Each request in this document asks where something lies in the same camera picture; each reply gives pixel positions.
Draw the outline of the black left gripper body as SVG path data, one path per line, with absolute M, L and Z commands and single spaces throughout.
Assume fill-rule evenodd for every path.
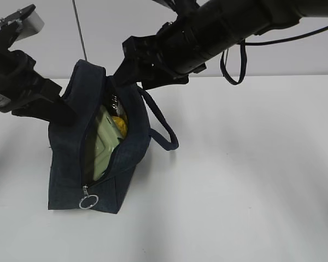
M 0 105 L 0 112 L 62 110 L 61 86 L 37 73 L 35 64 L 20 50 L 0 52 L 0 95 L 9 99 Z

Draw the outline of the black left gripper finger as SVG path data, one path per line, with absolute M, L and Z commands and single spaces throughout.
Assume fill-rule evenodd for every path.
M 46 105 L 44 105 L 43 113 L 48 122 L 63 126 L 71 126 L 77 117 L 74 110 L 62 99 L 57 99 L 54 102 L 47 102 Z
M 15 109 L 11 112 L 13 116 L 31 117 L 40 120 L 48 120 L 47 110 L 41 103 L 27 104 L 24 108 Z

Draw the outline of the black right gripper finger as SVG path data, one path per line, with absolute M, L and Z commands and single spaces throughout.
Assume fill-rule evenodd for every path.
M 172 75 L 163 70 L 154 69 L 151 79 L 142 81 L 142 88 L 145 90 L 151 90 L 168 85 L 185 85 L 188 82 L 188 75 L 174 78 Z
M 137 59 L 124 59 L 114 73 L 117 86 L 127 86 L 150 79 L 150 65 Z

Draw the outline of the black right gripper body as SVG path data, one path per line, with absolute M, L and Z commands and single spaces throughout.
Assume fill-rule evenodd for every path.
M 197 32 L 191 23 L 166 23 L 155 35 L 126 39 L 122 44 L 124 59 L 149 64 L 150 79 L 154 69 L 163 70 L 174 78 L 200 73 L 207 67 Z

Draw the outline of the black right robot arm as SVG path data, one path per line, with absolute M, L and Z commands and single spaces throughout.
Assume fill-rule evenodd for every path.
M 328 17 L 328 1 L 161 1 L 177 14 L 146 37 L 123 42 L 124 60 L 114 74 L 118 85 L 141 82 L 145 89 L 186 84 L 189 75 L 251 35 L 295 26 L 304 17 Z

